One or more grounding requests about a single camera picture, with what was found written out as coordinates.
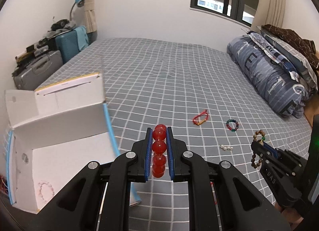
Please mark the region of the person's right hand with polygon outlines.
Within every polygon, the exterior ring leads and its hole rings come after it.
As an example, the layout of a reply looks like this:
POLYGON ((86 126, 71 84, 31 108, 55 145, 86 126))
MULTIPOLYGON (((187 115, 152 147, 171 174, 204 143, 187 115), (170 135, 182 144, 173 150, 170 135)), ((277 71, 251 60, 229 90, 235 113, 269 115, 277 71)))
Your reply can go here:
POLYGON ((277 202, 275 202, 274 207, 288 221, 291 230, 294 230, 303 220, 303 217, 294 208, 283 209, 277 202))

